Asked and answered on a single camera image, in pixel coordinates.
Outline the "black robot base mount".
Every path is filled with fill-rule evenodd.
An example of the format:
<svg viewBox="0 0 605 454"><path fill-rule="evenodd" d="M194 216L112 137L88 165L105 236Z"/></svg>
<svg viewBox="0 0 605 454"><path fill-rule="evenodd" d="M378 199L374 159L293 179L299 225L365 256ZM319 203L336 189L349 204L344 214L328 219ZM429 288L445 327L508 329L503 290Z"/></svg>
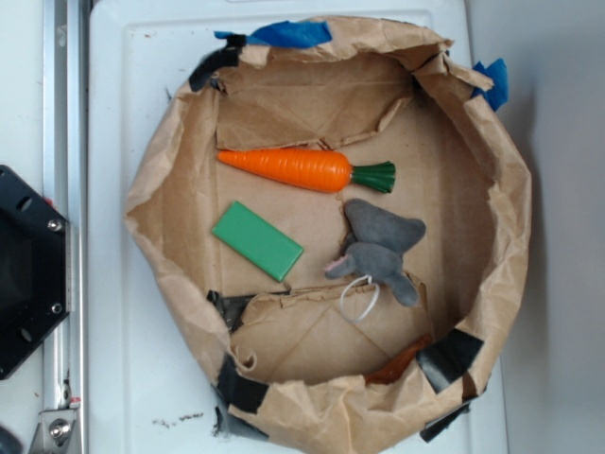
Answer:
<svg viewBox="0 0 605 454"><path fill-rule="evenodd" d="M1 378L10 378L62 322L68 221L1 166Z"/></svg>

